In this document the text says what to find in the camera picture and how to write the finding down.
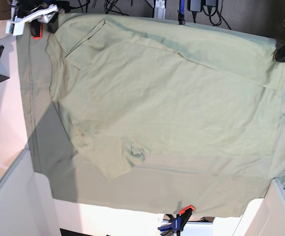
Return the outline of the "light green T-shirt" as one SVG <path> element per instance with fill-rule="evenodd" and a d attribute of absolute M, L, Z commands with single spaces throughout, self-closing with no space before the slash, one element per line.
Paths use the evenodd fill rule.
<path fill-rule="evenodd" d="M 46 46 L 71 143 L 108 178 L 153 169 L 266 178 L 285 63 L 236 35 L 114 16 L 63 22 Z"/>

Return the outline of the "black power adapter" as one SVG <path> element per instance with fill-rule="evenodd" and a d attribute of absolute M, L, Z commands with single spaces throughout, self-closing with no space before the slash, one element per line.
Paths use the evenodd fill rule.
<path fill-rule="evenodd" d="M 202 0 L 188 0 L 187 9 L 191 12 L 201 12 L 202 5 Z"/>
<path fill-rule="evenodd" d="M 218 7 L 219 1 L 218 0 L 205 0 L 205 6 L 209 7 Z"/>

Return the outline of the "orange blue clamp bottom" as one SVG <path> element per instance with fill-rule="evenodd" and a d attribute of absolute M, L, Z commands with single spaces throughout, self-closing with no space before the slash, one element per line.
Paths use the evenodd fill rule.
<path fill-rule="evenodd" d="M 177 236 L 181 235 L 181 232 L 184 229 L 184 226 L 192 216 L 192 213 L 195 211 L 195 207 L 193 205 L 189 205 L 183 209 L 181 209 L 174 217 L 172 214 L 165 214 L 169 218 L 169 224 L 162 225 L 158 227 L 161 236 L 173 236 L 174 234 Z"/>

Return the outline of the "aluminium frame bracket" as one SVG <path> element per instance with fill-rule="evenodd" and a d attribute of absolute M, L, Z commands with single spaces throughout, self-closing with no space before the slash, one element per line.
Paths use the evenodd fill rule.
<path fill-rule="evenodd" d="M 166 2 L 165 0 L 154 1 L 154 13 L 153 16 L 156 19 L 165 19 L 166 14 Z"/>

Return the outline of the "orange blue clamp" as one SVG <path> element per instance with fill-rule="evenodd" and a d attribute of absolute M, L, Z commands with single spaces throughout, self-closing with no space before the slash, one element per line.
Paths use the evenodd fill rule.
<path fill-rule="evenodd" d="M 180 25 L 185 25 L 185 0 L 179 0 L 178 21 Z"/>
<path fill-rule="evenodd" d="M 161 236 L 173 236 L 174 234 L 177 236 L 181 235 L 181 232 L 184 229 L 184 226 L 192 216 L 192 213 L 195 211 L 195 207 L 193 205 L 189 205 L 183 209 L 181 209 L 174 217 L 172 214 L 165 214 L 169 218 L 169 224 L 162 225 L 158 227 Z"/>

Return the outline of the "orange black clamp left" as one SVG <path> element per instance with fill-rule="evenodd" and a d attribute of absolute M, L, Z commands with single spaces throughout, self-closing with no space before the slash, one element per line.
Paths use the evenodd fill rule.
<path fill-rule="evenodd" d="M 30 32 L 33 39 L 42 38 L 42 24 L 38 21 L 30 23 Z"/>

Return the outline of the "green table cloth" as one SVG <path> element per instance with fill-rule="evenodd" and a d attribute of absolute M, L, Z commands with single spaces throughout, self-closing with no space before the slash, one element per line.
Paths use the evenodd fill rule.
<path fill-rule="evenodd" d="M 51 101 L 48 33 L 32 39 L 29 28 L 17 37 L 23 110 L 33 169 L 48 177 L 57 200 L 120 209 L 171 213 L 194 205 L 203 216 L 240 216 L 248 203 L 267 193 L 271 180 L 285 183 L 285 87 L 273 158 L 258 165 L 260 174 L 236 174 L 233 164 L 212 158 L 154 155 L 108 180 L 68 139 Z"/>

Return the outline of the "orange blue clamp top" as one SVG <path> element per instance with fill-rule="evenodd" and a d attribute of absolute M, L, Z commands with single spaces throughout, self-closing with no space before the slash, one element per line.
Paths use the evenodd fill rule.
<path fill-rule="evenodd" d="M 178 21 L 180 25 L 185 25 L 185 0 L 179 0 Z"/>

